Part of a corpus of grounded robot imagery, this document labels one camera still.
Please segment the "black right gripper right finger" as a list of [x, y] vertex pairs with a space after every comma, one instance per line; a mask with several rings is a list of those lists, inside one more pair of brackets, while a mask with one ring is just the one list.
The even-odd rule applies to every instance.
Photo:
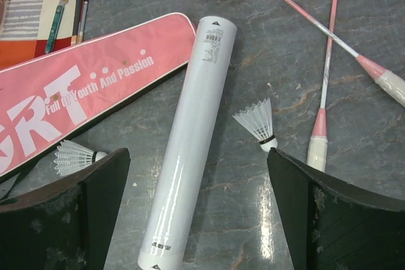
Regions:
[[404, 269], [404, 201], [270, 149], [267, 165], [294, 269]]

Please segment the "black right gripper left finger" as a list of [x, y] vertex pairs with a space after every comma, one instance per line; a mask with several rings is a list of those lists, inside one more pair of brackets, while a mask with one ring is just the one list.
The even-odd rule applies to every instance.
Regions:
[[103, 269], [130, 166], [128, 149], [1, 202], [1, 269]]

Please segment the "white plastic shuttlecock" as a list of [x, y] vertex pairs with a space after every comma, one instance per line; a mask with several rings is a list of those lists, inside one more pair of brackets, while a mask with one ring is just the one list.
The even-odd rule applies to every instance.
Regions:
[[55, 170], [60, 176], [67, 176], [104, 158], [108, 154], [103, 151], [93, 151], [70, 140], [64, 140], [57, 146], [54, 153]]
[[240, 110], [232, 116], [256, 138], [265, 152], [278, 147], [278, 140], [273, 131], [272, 107], [269, 97]]

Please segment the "white shuttlecock tube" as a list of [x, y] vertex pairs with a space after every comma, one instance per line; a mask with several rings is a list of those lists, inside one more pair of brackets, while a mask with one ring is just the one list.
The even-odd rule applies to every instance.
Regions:
[[237, 27], [201, 18], [137, 263], [181, 269]]

